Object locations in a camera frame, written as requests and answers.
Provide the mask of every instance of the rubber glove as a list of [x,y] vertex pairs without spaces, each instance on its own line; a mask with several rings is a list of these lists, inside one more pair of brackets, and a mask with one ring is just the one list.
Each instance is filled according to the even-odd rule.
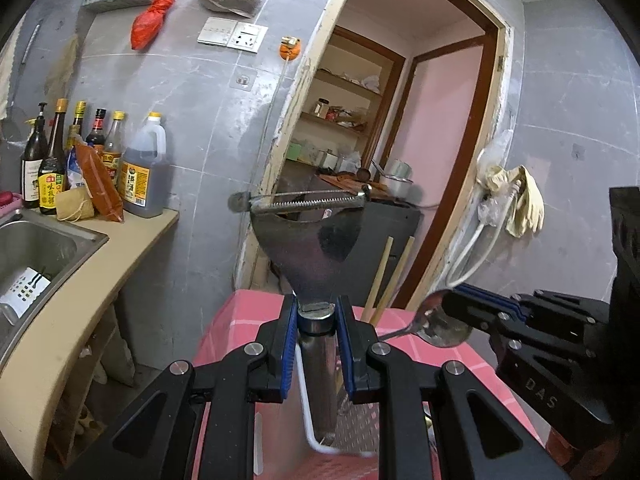
[[520,180],[520,193],[505,224],[509,234],[520,238],[527,229],[534,233],[540,231],[544,223],[545,203],[535,179],[524,166],[512,170],[490,166],[484,176],[485,186],[492,194],[504,190],[505,186],[511,185],[515,180]]
[[519,166],[517,170],[516,178],[519,178],[522,183],[521,191],[513,215],[507,218],[506,229],[509,234],[520,238],[527,229],[531,229],[534,233],[542,229],[545,220],[545,203],[535,179],[527,168]]

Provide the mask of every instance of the kitchen sink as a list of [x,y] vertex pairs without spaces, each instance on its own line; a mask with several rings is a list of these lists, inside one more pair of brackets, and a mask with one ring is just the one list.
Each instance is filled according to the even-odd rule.
[[34,210],[18,209],[0,217],[0,296],[31,272],[28,269],[50,281],[19,318],[12,308],[0,305],[0,370],[53,293],[108,239]]

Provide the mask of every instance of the beige countertop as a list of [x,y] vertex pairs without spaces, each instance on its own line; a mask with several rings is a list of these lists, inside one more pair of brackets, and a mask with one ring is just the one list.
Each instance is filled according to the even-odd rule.
[[78,222],[109,236],[47,301],[0,374],[0,431],[27,472],[40,476],[51,421],[82,346],[143,255],[175,221],[125,212],[123,224]]

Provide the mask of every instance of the wooden door frame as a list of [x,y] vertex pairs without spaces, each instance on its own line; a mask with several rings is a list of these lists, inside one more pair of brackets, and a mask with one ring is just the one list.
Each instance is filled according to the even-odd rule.
[[396,294],[394,302],[392,303],[393,307],[405,308],[408,306],[412,296],[418,289],[418,284],[424,276],[429,263],[433,259],[436,248],[438,247],[447,225],[453,216],[456,202],[465,185],[466,174],[468,173],[469,167],[473,161],[473,155],[482,129],[482,119],[484,116],[484,110],[487,108],[489,90],[491,88],[492,76],[494,74],[494,59],[497,49],[497,40],[497,34],[492,34],[492,32],[489,31],[482,36],[458,41],[456,43],[451,43],[435,50],[431,50],[430,52],[425,52],[424,54],[420,54],[420,56],[414,57],[412,60],[411,70],[404,89],[402,90],[402,97],[398,105],[398,111],[396,112],[391,131],[389,131],[389,137],[386,140],[382,157],[380,158],[380,166],[384,166],[384,164],[386,164],[388,156],[391,153],[391,149],[393,148],[394,141],[396,140],[396,135],[398,134],[398,129],[402,122],[404,108],[409,97],[409,92],[415,75],[415,69],[418,66],[418,63],[446,56],[447,54],[465,50],[466,48],[482,46],[482,56],[478,70],[478,79],[476,80],[476,88],[474,90],[471,108],[466,120],[465,131],[462,135],[462,140],[460,141],[456,160],[451,168],[451,174],[449,175],[447,185],[442,193],[442,198],[438,208],[436,209],[433,221],[431,221],[429,230],[427,231],[424,241],[416,254],[415,260],[412,263],[404,282],[402,282],[398,293]]
[[[483,111],[481,133],[478,137],[474,149],[474,156],[477,155],[485,143],[491,138],[501,116],[505,110],[503,103],[506,102],[506,95],[509,87],[509,76],[511,61],[508,53],[513,46],[513,31],[486,0],[449,0],[462,10],[468,17],[476,22],[482,30],[492,30],[492,34],[497,35],[497,49],[495,52],[494,65],[492,71],[489,99]],[[277,186],[277,176],[280,174],[284,163],[287,147],[291,140],[293,129],[298,121],[300,112],[304,104],[304,99],[313,81],[313,76],[318,69],[318,64],[329,37],[342,12],[346,0],[328,0],[318,26],[310,40],[308,47],[301,55],[295,79],[287,96],[282,113],[276,127],[270,152],[268,154],[262,179],[257,189],[259,194],[269,194],[274,192]],[[475,167],[471,164],[468,168],[465,181],[460,193],[456,197],[456,204],[449,218],[443,235],[433,252],[433,257],[428,263],[426,270],[411,300],[406,305],[408,310],[415,310],[425,295],[430,290],[431,284],[436,279],[438,272],[443,267],[444,254],[454,240],[458,231],[460,221],[468,209],[468,203],[472,196],[475,183]],[[235,288],[250,288],[254,269],[257,267],[260,251],[259,244],[254,233],[249,226],[246,231],[244,244],[238,254],[238,263],[234,273]]]
[[406,82],[404,83],[404,89],[402,89],[402,95],[400,96],[400,101],[398,103],[398,110],[396,110],[396,115],[394,116],[393,123],[391,123],[389,135],[385,141],[385,147],[383,148],[382,154],[380,155],[380,166],[382,166],[383,168],[385,167],[385,164],[389,159],[389,155],[391,154],[391,149],[394,146],[394,142],[396,142],[396,135],[398,134],[398,128],[400,127],[402,116],[404,115],[404,107],[406,106],[407,99],[409,98],[409,90],[411,89],[411,84],[414,82],[415,69],[418,66],[418,63],[427,61],[429,59],[434,59],[436,57],[446,56],[447,54],[453,54],[454,52],[464,50],[466,48],[484,45],[485,41],[486,35],[483,34],[482,36],[476,36],[474,38],[469,38],[468,40],[457,41],[456,43],[450,43],[448,45],[441,46],[440,48],[436,48],[434,50],[425,52],[424,54],[420,54],[419,56],[415,56],[411,60],[411,67],[409,69]]
[[398,82],[400,81],[400,76],[402,74],[402,69],[404,68],[404,62],[406,61],[406,59],[404,58],[404,56],[400,56],[400,54],[394,52],[390,48],[380,45],[379,43],[376,43],[369,38],[365,38],[364,36],[356,34],[348,28],[336,25],[334,28],[334,34],[336,36],[344,38],[345,40],[353,41],[353,43],[357,43],[364,48],[372,50],[373,52],[380,54],[380,56],[386,57],[392,63],[389,77],[385,84],[385,91],[382,93],[382,97],[380,98],[380,102],[378,104],[378,111],[376,112],[376,116],[374,117],[373,123],[369,130],[367,145],[362,152],[361,166],[363,168],[368,168],[371,164],[371,160],[373,159],[373,155],[378,146],[378,142],[380,142],[382,128],[385,125],[386,117],[388,116],[389,110],[391,109],[391,103],[393,101],[394,95],[396,94],[396,88],[398,87]]

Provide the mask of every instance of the wall switch panel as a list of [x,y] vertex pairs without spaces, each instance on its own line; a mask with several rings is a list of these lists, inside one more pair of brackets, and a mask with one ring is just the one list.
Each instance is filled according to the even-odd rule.
[[238,22],[224,18],[208,18],[198,36],[198,43],[226,46]]
[[258,52],[267,30],[268,27],[264,27],[263,25],[239,22],[234,28],[226,46],[248,52]]

